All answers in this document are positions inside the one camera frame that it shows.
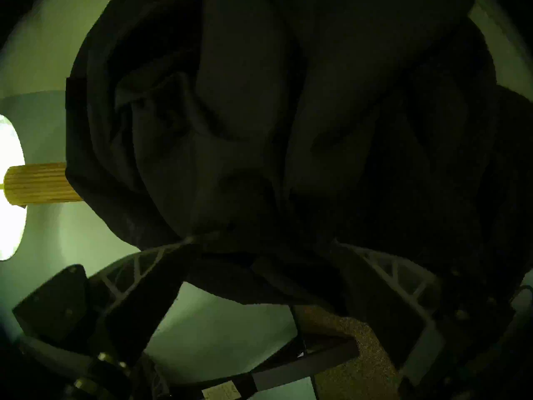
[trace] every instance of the white label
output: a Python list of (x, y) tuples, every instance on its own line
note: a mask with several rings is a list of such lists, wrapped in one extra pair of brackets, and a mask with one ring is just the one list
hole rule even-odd
[(206, 388), (202, 390), (202, 394), (206, 400), (237, 400), (240, 398), (239, 390), (237, 390), (233, 381)]

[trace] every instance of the dark clothing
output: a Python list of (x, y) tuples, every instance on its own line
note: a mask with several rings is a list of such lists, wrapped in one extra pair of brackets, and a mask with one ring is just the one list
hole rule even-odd
[(346, 312), (335, 238), (504, 297), (531, 260), (533, 108), (472, 4), (111, 0), (67, 82), (67, 178), (141, 249), (232, 232), (241, 258), (189, 278), (226, 298)]

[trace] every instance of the wooden cylinder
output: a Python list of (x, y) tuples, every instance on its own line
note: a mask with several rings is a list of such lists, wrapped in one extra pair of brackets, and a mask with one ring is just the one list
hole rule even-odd
[(12, 166), (4, 176), (4, 194), (12, 205), (82, 201), (65, 177), (66, 163)]

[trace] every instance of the speckled surface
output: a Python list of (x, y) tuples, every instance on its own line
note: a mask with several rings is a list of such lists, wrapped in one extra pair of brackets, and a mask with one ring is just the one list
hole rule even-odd
[(294, 307), (302, 332), (352, 335), (360, 356), (315, 375), (318, 400), (398, 399), (400, 378), (371, 328), (319, 307)]

